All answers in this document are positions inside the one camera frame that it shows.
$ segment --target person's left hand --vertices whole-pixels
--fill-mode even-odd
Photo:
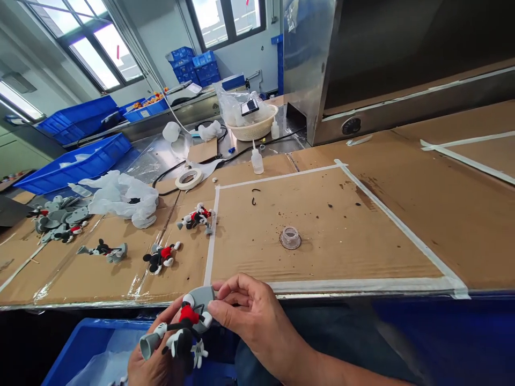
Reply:
[[[183,296],[176,299],[167,309],[158,315],[147,333],[154,332],[160,323],[178,323]],[[181,385],[184,382],[184,369],[181,360],[172,358],[170,353],[161,354],[168,338],[175,331],[168,331],[159,347],[148,361],[143,359],[139,343],[129,358],[127,374],[130,386],[166,386]]]

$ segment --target hand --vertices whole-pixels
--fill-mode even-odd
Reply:
[[[167,309],[158,315],[147,333],[152,333],[160,323],[178,323],[182,296],[176,299]],[[184,369],[181,360],[172,358],[169,353],[161,354],[168,338],[175,331],[168,331],[148,361],[141,355],[139,344],[129,358],[127,373],[131,386],[165,386],[169,384],[183,384]]]
[[[238,334],[274,377],[295,383],[312,368],[316,351],[293,328],[269,285],[239,273],[213,287],[218,300],[209,302],[209,313]]]

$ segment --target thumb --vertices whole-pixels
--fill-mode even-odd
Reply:
[[[222,300],[212,300],[208,304],[208,311],[218,323],[232,332],[241,335],[242,327],[248,315],[237,307],[233,307]]]

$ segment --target white squeeze bottle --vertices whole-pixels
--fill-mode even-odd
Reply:
[[[86,188],[83,188],[82,186],[80,185],[75,185],[75,184],[72,184],[71,182],[68,183],[68,186],[71,188],[71,190],[73,190],[75,193],[79,193],[81,196],[83,197],[89,197],[90,195],[92,195],[93,193],[91,193],[89,190],[87,190]]]
[[[256,149],[256,143],[254,142],[254,140],[252,140],[252,146],[254,147],[252,149],[251,156],[252,167],[254,168],[255,174],[261,174],[264,172],[263,157],[261,157],[259,150]]]
[[[274,122],[272,123],[272,139],[279,138],[279,125],[274,118]]]

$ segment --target window frame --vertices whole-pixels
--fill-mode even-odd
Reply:
[[[202,36],[202,29],[200,28],[200,24],[198,23],[197,13],[195,12],[195,6],[193,5],[193,0],[186,0],[188,12],[192,18],[193,28],[195,29],[195,34],[197,35],[198,43],[200,44],[202,53],[206,51],[215,51],[217,49],[227,47],[233,43],[239,42],[240,40],[246,39],[250,36],[265,31],[267,29],[266,1],[255,1],[257,1],[259,6],[260,26],[258,28],[253,28],[248,32],[242,33],[241,35],[236,35],[236,25],[234,23],[234,14],[232,12],[231,0],[220,0],[220,5],[222,6],[222,14],[224,16],[225,30],[227,32],[227,40],[206,48],[204,36]]]
[[[47,118],[47,115],[45,113],[43,113],[39,108],[37,108],[32,103],[30,103],[28,100],[26,100],[18,91],[16,91],[14,88],[9,86],[9,84],[7,84],[5,81],[3,81],[1,79],[0,79],[0,82],[5,84],[8,88],[11,89],[12,92],[16,93],[20,98],[22,98],[25,102],[27,102],[29,105],[31,105],[36,111],[38,111],[41,114],[41,116],[39,118],[31,117],[30,114],[28,114],[23,109],[18,107],[15,103],[11,102],[11,100],[9,100],[3,94],[0,94],[0,102],[3,105],[7,106],[14,114],[18,115],[24,121],[31,123],[31,124],[36,124],[36,123],[42,122]]]
[[[69,8],[69,3],[67,1],[63,1],[64,5],[68,7],[70,11],[73,11],[73,9]],[[99,19],[91,19],[88,22],[84,23],[81,21],[78,15],[76,15],[74,12],[72,12],[73,17],[77,20],[79,23],[79,27],[75,28],[73,31],[70,31],[68,33],[65,33],[61,37],[57,37],[56,34],[46,25],[46,23],[42,20],[40,15],[36,12],[35,9],[32,8],[32,5],[27,5],[27,7],[30,9],[30,11],[33,13],[33,15],[36,17],[36,19],[41,23],[43,28],[54,38],[54,40],[59,44],[59,46],[66,52],[66,54],[70,57],[70,59],[80,68],[82,73],[88,78],[88,80],[95,86],[95,88],[101,92],[101,93],[112,93],[114,91],[120,90],[124,87],[130,86],[131,84],[134,84],[136,82],[139,82],[140,80],[143,80],[145,77],[143,75],[143,70],[139,67],[139,64],[136,61],[136,65],[138,66],[139,70],[141,71],[141,75],[131,79],[131,80],[125,80],[123,77],[121,71],[118,69],[116,64],[113,63],[111,58],[109,57],[108,53],[104,50],[102,44],[98,41],[96,36],[94,35],[96,31],[107,27],[108,25],[114,25],[113,20],[111,18],[111,15],[109,15],[108,12],[104,12],[102,14],[97,15],[98,18],[102,18],[106,21],[99,20]],[[103,60],[103,62],[106,64],[107,68],[113,73],[114,77],[120,83],[118,86],[111,87],[109,89],[104,89],[102,85],[97,81],[95,76],[90,73],[90,71],[87,69],[87,67],[82,63],[82,61],[75,55],[73,50],[71,49],[71,45],[76,43],[77,41],[86,38],[88,42],[93,46],[95,51],[98,53],[100,58]]]

